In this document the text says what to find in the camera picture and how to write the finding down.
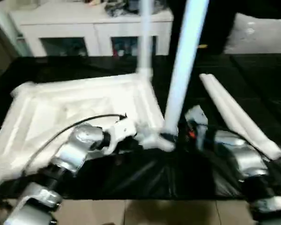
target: floor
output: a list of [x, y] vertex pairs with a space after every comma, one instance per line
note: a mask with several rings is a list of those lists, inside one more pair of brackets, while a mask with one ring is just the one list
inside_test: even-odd
[[60, 225], [253, 225], [243, 201], [71, 201]]

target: black cable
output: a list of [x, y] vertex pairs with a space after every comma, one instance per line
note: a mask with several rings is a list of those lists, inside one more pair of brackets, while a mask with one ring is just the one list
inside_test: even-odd
[[217, 205], [217, 201], [215, 201], [215, 208], [216, 208], [217, 216], [219, 217], [219, 220], [220, 220], [220, 225], [222, 225], [221, 214], [220, 214], [220, 211], [219, 211], [219, 207]]
[[[26, 171], [27, 169], [30, 167], [31, 163], [36, 159], [36, 157], [51, 143], [53, 142], [58, 136], [60, 136], [62, 133], [64, 133], [65, 131], [67, 131], [68, 129], [71, 129], [79, 124], [82, 124], [84, 122], [90, 121], [90, 120], [94, 120], [94, 119], [98, 119], [98, 118], [103, 118], [103, 117], [119, 117], [120, 119], [125, 118], [126, 116], [120, 115], [120, 114], [105, 114], [105, 115], [98, 115], [98, 116], [93, 116], [93, 117], [88, 117], [85, 118], [83, 120], [80, 120], [78, 122], [75, 122], [69, 126], [67, 126], [66, 128], [62, 129], [61, 131], [59, 131], [56, 135], [54, 135], [52, 138], [50, 138], [48, 141], [46, 141], [45, 144], [43, 144], [28, 160], [27, 164], [24, 166], [20, 177], [11, 185], [10, 189], [7, 191], [6, 196], [3, 199], [6, 199], [11, 193], [13, 193], [17, 186], [19, 185], [20, 180], [26, 176]], [[8, 205], [9, 203], [7, 201], [2, 201], [0, 207], [4, 207], [5, 205]]]

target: black cloth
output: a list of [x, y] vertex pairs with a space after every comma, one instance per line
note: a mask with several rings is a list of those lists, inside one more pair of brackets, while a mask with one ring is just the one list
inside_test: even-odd
[[[153, 58], [153, 80], [159, 106], [165, 112], [171, 64]], [[19, 58], [0, 77], [0, 126], [12, 102], [9, 93], [21, 83], [66, 81], [135, 72], [136, 60], [112, 57]], [[265, 134], [281, 145], [281, 55], [198, 55], [188, 87], [183, 113], [199, 104], [208, 123], [224, 127], [215, 105], [205, 91], [200, 73], [212, 73]], [[241, 198], [237, 182], [219, 159], [213, 163], [194, 145], [179, 137], [177, 149], [133, 151], [121, 157], [87, 162], [68, 184], [70, 199], [222, 199]], [[30, 180], [21, 181], [10, 197], [17, 196]], [[13, 181], [0, 186], [5, 195]]]

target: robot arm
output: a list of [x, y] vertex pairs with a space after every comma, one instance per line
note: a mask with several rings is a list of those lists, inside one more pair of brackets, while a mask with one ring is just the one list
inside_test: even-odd
[[85, 161], [112, 154], [118, 143], [133, 137], [144, 149], [172, 151], [175, 144], [158, 132], [125, 118], [107, 130], [88, 123], [78, 125], [60, 146], [49, 165], [39, 172], [40, 183], [30, 183], [15, 207], [0, 219], [1, 225], [49, 225], [57, 221], [51, 215], [62, 201], [62, 186], [76, 176]]
[[228, 164], [258, 224], [281, 225], [281, 188], [274, 184], [259, 152], [239, 135], [204, 126], [207, 119], [202, 112], [193, 108], [186, 115], [197, 148], [203, 154], [213, 151]]

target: white pole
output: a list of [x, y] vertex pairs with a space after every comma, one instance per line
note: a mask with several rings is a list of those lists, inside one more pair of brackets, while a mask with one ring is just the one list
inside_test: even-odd
[[152, 37], [151, 37], [151, 15], [154, 0], [140, 0], [141, 13], [141, 36], [138, 41], [138, 69], [137, 72], [146, 78], [151, 79], [151, 53], [152, 53]]
[[185, 94], [191, 77], [209, 0], [188, 0], [172, 74], [164, 128], [177, 134]]
[[270, 140], [248, 116], [235, 99], [212, 74], [201, 74], [200, 79], [222, 115], [227, 126], [258, 147], [271, 159], [281, 156], [281, 149]]

